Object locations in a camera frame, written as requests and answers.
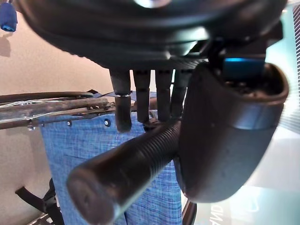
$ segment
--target screw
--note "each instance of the screw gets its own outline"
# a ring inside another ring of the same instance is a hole
[[[111,121],[110,121],[109,119],[105,119],[105,120],[104,120],[104,125],[105,125],[106,127],[110,127],[110,126],[111,126]]]
[[[36,128],[35,127],[28,127],[27,128],[29,131],[34,131]]]

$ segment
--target black rubber tube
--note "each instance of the black rubber tube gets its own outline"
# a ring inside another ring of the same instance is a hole
[[[27,101],[27,100],[34,100],[34,99],[47,99],[47,98],[67,98],[67,97],[90,98],[93,97],[93,94],[89,92],[69,91],[69,92],[41,92],[41,93],[2,95],[0,96],[0,103]]]
[[[111,224],[143,193],[178,149],[180,121],[170,121],[76,167],[71,199],[90,224]]]

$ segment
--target black plastic housing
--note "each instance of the black plastic housing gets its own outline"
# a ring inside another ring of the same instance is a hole
[[[270,143],[287,96],[287,80],[271,64],[265,64],[259,80],[237,85],[222,81],[206,65],[195,69],[176,164],[189,200],[219,202],[244,185]]]

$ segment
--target blue light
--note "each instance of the blue light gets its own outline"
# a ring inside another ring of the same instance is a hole
[[[247,59],[244,58],[227,58],[225,59],[226,62],[244,62],[247,61]]]

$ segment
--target metal grommet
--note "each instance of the metal grommet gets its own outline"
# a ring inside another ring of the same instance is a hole
[[[109,128],[111,126],[111,121],[109,119],[105,119],[104,125]]]

